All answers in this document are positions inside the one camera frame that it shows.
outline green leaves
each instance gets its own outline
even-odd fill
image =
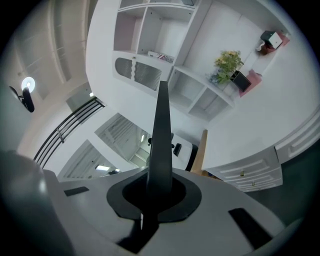
[[[244,63],[241,61],[241,52],[238,51],[222,51],[221,56],[215,60],[215,65],[219,67],[218,73],[214,75],[217,83],[223,84],[229,81],[232,74],[237,68]]]

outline potted plant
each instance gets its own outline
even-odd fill
[[[241,52],[229,50],[222,51],[221,56],[215,60],[215,65],[219,68],[217,73],[209,76],[209,81],[218,84],[224,84],[232,81],[241,91],[245,91],[251,82],[237,70],[244,63],[241,61]]]

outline black box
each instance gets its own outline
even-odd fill
[[[251,82],[242,74],[240,71],[236,70],[231,76],[230,80],[238,86],[238,88],[244,92],[251,85]]]

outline black stair railing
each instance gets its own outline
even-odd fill
[[[50,157],[61,144],[65,143],[68,136],[79,125],[83,124],[104,107],[105,106],[97,99],[97,97],[90,99],[88,102],[80,106],[66,119],[64,119],[56,129],[54,129],[42,144],[33,160],[44,168]]]

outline black pole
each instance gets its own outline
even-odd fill
[[[172,148],[168,82],[161,81],[158,90],[146,181],[149,200],[163,199],[172,189]]]

